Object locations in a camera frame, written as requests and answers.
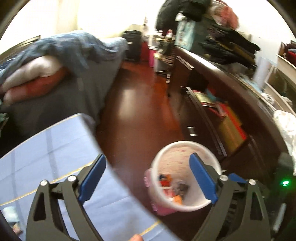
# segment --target person's finger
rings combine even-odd
[[[140,236],[139,234],[135,234],[130,241],[144,241],[142,236]]]

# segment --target white wall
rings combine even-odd
[[[146,16],[148,19],[148,27],[150,32],[154,31],[156,18],[159,9],[163,5],[165,0],[147,0]]]
[[[238,31],[252,34],[262,56],[276,63],[280,43],[296,40],[290,28],[267,0],[224,0],[239,17]]]
[[[97,38],[119,36],[131,25],[143,25],[147,0],[81,0],[78,27]]]
[[[0,53],[29,38],[77,29],[79,0],[31,0],[15,16],[0,40]]]

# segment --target bag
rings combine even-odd
[[[128,41],[128,50],[126,51],[126,60],[140,61],[142,47],[142,33],[136,30],[124,31],[121,35]]]
[[[187,0],[166,0],[157,15],[155,23],[156,30],[162,30],[165,35],[167,31],[172,29],[173,34],[175,34],[178,24],[175,18],[185,2]]]
[[[199,22],[210,4],[211,0],[189,0],[182,6],[182,13],[193,21]]]

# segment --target white cloth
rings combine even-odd
[[[296,117],[291,113],[278,110],[274,113],[273,120],[286,143],[289,155],[293,159],[293,175],[296,176]]]
[[[62,64],[56,57],[42,56],[20,67],[10,75],[2,84],[2,91],[6,92],[10,88],[26,83],[37,77],[48,77],[54,75]]]

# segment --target wooden floor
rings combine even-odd
[[[144,172],[161,148],[183,139],[166,96],[165,78],[155,75],[147,62],[125,62],[107,96],[97,141],[115,172],[151,213]],[[158,218],[181,239],[191,240],[208,211],[209,206]]]

